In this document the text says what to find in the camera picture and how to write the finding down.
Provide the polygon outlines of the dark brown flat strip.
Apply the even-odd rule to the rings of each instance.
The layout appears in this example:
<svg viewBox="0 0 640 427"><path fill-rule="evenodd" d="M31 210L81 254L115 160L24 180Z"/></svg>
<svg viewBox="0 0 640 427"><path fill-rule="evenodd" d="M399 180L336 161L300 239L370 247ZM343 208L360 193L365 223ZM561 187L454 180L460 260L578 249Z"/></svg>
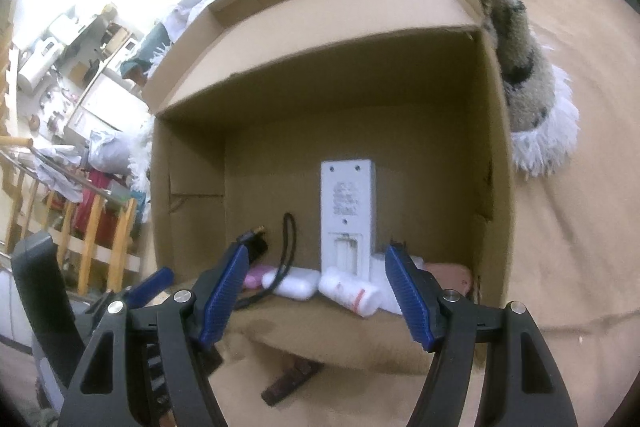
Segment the dark brown flat strip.
<svg viewBox="0 0 640 427"><path fill-rule="evenodd" d="M270 407L274 407L318 375L323 367L324 364L321 362L295 357L291 366L285 369L284 373L262 392L260 395L262 401Z"/></svg>

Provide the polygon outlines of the white earbuds case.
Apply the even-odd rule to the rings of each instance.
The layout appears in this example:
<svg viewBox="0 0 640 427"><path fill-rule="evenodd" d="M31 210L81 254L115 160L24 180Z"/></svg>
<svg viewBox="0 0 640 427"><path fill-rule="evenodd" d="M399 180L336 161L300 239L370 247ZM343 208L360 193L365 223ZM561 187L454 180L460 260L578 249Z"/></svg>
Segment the white earbuds case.
<svg viewBox="0 0 640 427"><path fill-rule="evenodd" d="M292 267L273 289L273 295L297 301L309 300L317 291L321 273L313 269Z"/></svg>

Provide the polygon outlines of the pink soft toy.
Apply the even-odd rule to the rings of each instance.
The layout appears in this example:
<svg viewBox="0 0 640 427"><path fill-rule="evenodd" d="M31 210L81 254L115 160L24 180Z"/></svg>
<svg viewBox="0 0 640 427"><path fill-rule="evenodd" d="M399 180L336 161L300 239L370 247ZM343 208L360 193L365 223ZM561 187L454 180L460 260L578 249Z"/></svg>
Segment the pink soft toy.
<svg viewBox="0 0 640 427"><path fill-rule="evenodd" d="M473 274L464 265L445 262L427 262L424 270L430 272L442 289L454 289L462 296L469 295L473 287Z"/></svg>

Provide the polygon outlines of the wooden chair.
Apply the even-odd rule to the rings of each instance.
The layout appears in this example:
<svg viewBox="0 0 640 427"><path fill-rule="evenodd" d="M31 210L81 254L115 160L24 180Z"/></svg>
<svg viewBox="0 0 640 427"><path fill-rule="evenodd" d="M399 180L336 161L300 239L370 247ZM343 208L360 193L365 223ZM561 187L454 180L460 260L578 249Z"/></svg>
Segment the wooden chair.
<svg viewBox="0 0 640 427"><path fill-rule="evenodd" d="M12 255L17 243L40 231L52 235L65 285L79 295L121 291L140 270L134 240L138 202L129 192L115 199L98 194L124 188L122 179L91 169L81 201L71 202L31 173L1 165L1 190L11 201L1 225L1 250Z"/></svg>

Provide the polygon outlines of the black flashlight with strap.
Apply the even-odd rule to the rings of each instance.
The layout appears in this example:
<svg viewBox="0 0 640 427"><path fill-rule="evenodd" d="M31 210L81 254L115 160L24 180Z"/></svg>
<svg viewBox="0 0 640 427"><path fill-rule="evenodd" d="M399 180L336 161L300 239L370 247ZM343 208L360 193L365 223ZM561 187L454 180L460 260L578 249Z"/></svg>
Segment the black flashlight with strap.
<svg viewBox="0 0 640 427"><path fill-rule="evenodd" d="M250 262L251 268L254 268L257 261L262 259L262 256L268 251L268 244L264 239L265 234L266 229L264 227L258 227L241 234L236 239L240 244L247 247L248 261ZM274 280L266 288L257 291L256 294L241 297L235 303L235 311L254 306L256 303L260 303L262 300L273 295L293 268L296 251L297 223L292 213L286 212L282 219L282 251Z"/></svg>

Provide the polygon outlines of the white pill bottle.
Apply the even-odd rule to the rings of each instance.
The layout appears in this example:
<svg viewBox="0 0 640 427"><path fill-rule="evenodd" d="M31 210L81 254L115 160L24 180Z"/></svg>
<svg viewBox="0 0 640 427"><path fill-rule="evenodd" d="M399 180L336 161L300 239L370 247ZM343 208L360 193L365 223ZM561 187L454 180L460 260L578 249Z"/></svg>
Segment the white pill bottle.
<svg viewBox="0 0 640 427"><path fill-rule="evenodd" d="M358 317L372 317L383 299L376 286L335 267L322 272L318 289L321 295Z"/></svg>

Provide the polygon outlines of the pink small bottle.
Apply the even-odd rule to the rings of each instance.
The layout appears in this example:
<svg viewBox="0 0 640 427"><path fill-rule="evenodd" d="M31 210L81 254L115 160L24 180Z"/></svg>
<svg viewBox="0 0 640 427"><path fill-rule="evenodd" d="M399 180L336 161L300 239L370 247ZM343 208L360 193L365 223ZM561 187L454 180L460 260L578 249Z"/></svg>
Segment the pink small bottle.
<svg viewBox="0 0 640 427"><path fill-rule="evenodd" d="M243 282L243 288L247 291L257 291L262 288L262 278L265 274L273 274L277 271L272 265L253 265L248 269Z"/></svg>

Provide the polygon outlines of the shaggy black white rug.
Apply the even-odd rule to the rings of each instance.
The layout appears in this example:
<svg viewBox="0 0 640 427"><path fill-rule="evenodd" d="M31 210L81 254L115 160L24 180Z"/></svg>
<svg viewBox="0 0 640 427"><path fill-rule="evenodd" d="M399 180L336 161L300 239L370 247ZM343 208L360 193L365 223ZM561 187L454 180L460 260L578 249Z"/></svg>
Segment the shaggy black white rug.
<svg viewBox="0 0 640 427"><path fill-rule="evenodd" d="M548 176L577 146L579 110L570 78L551 64L522 0L480 0L506 99L516 168Z"/></svg>

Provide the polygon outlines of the teal cushion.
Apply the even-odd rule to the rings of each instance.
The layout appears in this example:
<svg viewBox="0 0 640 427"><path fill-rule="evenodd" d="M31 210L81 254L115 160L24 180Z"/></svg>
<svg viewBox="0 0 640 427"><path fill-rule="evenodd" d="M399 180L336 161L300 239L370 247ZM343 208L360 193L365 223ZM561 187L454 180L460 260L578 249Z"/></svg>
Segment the teal cushion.
<svg viewBox="0 0 640 427"><path fill-rule="evenodd" d="M122 79L144 86L170 47L171 40L165 26L156 24L142 40L137 52L120 64Z"/></svg>

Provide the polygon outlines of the grey stuffed bag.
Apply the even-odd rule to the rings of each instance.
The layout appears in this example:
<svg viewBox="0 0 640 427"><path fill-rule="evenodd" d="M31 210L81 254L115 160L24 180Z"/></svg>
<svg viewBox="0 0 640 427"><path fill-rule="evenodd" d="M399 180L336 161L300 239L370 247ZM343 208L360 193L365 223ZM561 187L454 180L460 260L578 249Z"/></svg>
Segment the grey stuffed bag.
<svg viewBox="0 0 640 427"><path fill-rule="evenodd" d="M119 131L90 134L88 163L99 172L127 176L134 170L134 154L139 150L137 135Z"/></svg>

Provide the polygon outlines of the white remote control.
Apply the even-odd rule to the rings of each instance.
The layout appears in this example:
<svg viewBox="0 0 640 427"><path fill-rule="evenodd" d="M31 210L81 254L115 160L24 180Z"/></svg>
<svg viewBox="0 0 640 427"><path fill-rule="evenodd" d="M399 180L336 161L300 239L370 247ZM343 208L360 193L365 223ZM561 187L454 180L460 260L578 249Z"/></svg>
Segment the white remote control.
<svg viewBox="0 0 640 427"><path fill-rule="evenodd" d="M369 280L375 250L375 163L328 160L320 167L321 271L331 267Z"/></svg>

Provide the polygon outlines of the cardboard box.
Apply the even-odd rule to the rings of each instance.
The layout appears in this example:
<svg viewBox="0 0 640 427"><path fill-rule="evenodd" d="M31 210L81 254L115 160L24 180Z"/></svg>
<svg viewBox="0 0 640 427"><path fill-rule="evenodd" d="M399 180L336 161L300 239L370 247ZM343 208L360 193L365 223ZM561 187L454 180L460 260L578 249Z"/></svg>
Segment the cardboard box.
<svg viewBox="0 0 640 427"><path fill-rule="evenodd" d="M157 262L181 282L255 225L320 265L320 167L369 159L376 240L473 271L500 306L511 260L506 102L480 0L216 0L143 90L155 118Z"/></svg>

